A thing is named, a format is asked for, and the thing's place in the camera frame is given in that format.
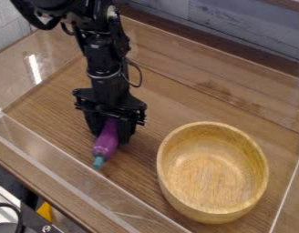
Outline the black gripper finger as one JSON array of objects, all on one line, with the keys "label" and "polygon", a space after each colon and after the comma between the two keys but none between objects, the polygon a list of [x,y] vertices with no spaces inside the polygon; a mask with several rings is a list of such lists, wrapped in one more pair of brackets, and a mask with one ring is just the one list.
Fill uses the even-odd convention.
[{"label": "black gripper finger", "polygon": [[106,116],[101,112],[85,111],[83,117],[88,124],[89,132],[94,137],[97,137],[101,133]]},{"label": "black gripper finger", "polygon": [[129,118],[120,118],[117,120],[117,136],[118,143],[126,144],[130,136],[134,134],[136,121]]}]

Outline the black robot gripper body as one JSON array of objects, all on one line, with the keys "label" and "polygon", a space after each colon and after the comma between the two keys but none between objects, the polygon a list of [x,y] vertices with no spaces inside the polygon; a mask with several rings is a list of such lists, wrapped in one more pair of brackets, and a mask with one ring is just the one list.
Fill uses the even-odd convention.
[{"label": "black robot gripper body", "polygon": [[129,93],[122,75],[90,78],[90,87],[74,89],[73,96],[74,107],[82,112],[101,112],[106,117],[129,118],[144,125],[146,105]]}]

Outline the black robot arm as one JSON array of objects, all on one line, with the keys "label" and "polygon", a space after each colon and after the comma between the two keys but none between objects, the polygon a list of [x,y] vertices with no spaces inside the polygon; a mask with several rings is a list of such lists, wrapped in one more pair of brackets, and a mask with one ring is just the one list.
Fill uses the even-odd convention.
[{"label": "black robot arm", "polygon": [[101,134],[105,121],[116,121],[118,143],[125,145],[136,126],[145,122],[146,104],[129,89],[126,58],[129,37],[113,0],[10,0],[33,27],[59,27],[75,39],[86,59],[90,87],[73,90],[74,108],[81,110],[93,135]]}]

